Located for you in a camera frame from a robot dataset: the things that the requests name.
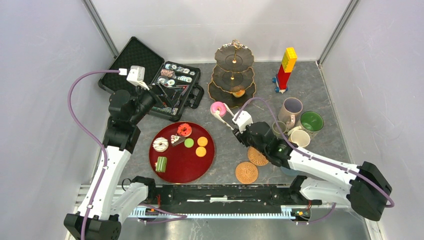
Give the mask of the white chocolate striped donut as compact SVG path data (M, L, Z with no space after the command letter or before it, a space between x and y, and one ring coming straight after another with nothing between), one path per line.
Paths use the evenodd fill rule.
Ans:
M152 148L159 153L165 152L169 148L169 142L165 137L158 137L152 142Z

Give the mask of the pink frosted donut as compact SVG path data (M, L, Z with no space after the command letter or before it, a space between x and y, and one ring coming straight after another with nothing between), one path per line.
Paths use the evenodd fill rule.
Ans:
M219 117L223 117L227 113L227 108L223 102L215 101L210 106L210 112L212 115L218 115Z

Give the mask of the red frosted donut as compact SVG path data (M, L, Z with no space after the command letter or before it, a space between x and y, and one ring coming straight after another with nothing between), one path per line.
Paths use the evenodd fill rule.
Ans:
M188 123L182 123L177 127L177 134L181 137L187 138L189 137L193 132L193 129L190 124Z

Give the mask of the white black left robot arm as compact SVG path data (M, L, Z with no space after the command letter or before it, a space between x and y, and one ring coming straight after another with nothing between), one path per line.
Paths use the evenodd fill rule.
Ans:
M122 225L142 202L157 198L155 181L136 176L129 188L113 200L119 178L140 136L137 124L158 102L153 86L137 86L136 96L127 90L110 95L102 155L93 182L76 213L68 213L64 226L76 240L117 240Z

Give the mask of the chocolate cake slice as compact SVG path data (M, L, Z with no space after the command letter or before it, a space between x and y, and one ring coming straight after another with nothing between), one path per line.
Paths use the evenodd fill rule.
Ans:
M175 146L177 146L181 143L184 143L185 140L186 140L186 138L184 136L180 136L178 134L173 134L173 135L170 136L170 142L171 142L171 145L173 147L175 147Z

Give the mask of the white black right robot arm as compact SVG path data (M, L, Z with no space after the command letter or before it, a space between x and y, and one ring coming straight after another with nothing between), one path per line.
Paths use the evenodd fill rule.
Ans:
M266 122L253 122L251 115L241 109L232 113L223 102L214 102L210 113L222 123L230 114L232 130L237 140L246 147L259 151L271 164L301 172L289 187L289 199L295 204L308 201L341 204L351 207L360 216L379 221L386 208L394 207L390 197L392 187L370 162L362 165L340 162L315 154L292 143L287 136L275 136Z

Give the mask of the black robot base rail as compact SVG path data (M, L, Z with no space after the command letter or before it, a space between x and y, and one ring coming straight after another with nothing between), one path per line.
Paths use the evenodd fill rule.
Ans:
M287 184L163 184L144 202L175 214L276 214L281 206L322 204Z

